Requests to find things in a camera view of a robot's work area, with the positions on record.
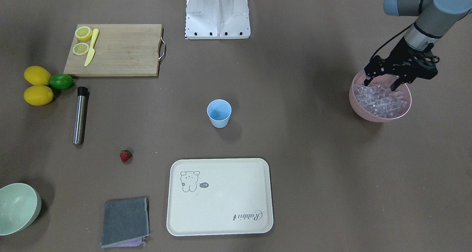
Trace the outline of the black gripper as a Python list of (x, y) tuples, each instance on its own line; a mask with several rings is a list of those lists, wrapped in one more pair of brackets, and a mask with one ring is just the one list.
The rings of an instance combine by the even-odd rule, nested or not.
[(401, 84), (411, 84), (415, 79), (430, 80), (438, 74), (436, 64), (439, 58), (432, 53), (434, 43), (427, 42), (424, 50), (411, 47), (405, 38), (401, 38), (386, 59), (375, 55), (364, 67), (364, 85), (369, 86), (374, 78), (391, 74), (395, 81), (391, 84), (391, 91)]

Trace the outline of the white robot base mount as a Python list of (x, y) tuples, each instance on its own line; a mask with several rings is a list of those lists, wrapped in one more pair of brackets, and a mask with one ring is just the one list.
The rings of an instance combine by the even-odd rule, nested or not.
[(247, 39), (248, 0), (186, 0), (186, 39)]

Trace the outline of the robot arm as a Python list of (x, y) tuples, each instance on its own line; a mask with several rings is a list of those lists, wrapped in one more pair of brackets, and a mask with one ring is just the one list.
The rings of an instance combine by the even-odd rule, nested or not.
[(364, 67), (364, 85), (385, 74), (396, 77), (391, 91), (417, 78), (433, 79), (440, 59), (432, 48), (456, 22), (471, 13), (471, 7), (472, 0), (384, 0), (385, 14), (415, 16), (416, 20), (400, 32), (402, 38), (387, 58), (372, 55)]

